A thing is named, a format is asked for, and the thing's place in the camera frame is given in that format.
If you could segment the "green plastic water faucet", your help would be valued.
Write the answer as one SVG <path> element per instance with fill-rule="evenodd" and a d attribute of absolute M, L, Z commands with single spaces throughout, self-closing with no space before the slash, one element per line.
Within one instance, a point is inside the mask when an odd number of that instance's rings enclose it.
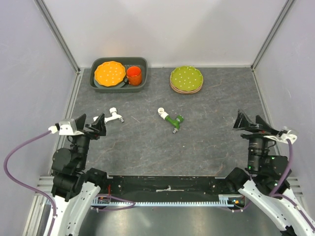
<path fill-rule="evenodd" d="M 177 115 L 175 119 L 172 119 L 170 116 L 165 118 L 173 127 L 173 134 L 176 134 L 180 129 L 180 124 L 184 121 L 184 118 L 181 115 Z"/>

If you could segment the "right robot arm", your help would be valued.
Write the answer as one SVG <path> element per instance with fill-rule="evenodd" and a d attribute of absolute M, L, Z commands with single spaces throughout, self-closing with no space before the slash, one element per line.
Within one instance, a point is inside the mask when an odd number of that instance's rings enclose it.
<path fill-rule="evenodd" d="M 245 169 L 235 168 L 226 177 L 227 191 L 239 193 L 256 205 L 283 236 L 313 236 L 315 221 L 287 181 L 297 134 L 287 127 L 276 130 L 259 115 L 251 121 L 241 109 L 233 129 L 245 131 L 241 137 L 249 142 L 248 161 Z"/>

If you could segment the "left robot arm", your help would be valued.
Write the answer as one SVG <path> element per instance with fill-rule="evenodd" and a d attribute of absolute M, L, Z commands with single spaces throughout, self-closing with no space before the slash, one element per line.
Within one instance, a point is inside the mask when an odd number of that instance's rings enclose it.
<path fill-rule="evenodd" d="M 86 124 L 86 115 L 64 119 L 49 131 L 72 138 L 70 148 L 60 148 L 53 154 L 52 223 L 49 236 L 77 236 L 92 200 L 104 193 L 106 173 L 97 169 L 85 170 L 91 140 L 106 136 L 104 114 Z"/>

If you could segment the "white pvc elbow fitting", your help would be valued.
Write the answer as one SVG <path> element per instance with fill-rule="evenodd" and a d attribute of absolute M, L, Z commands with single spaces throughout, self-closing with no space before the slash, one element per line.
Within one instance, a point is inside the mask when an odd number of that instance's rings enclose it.
<path fill-rule="evenodd" d="M 165 120 L 165 119 L 169 116 L 169 114 L 165 111 L 164 108 L 158 108 L 157 112 L 158 112 L 158 115 L 159 115 L 163 120 Z"/>

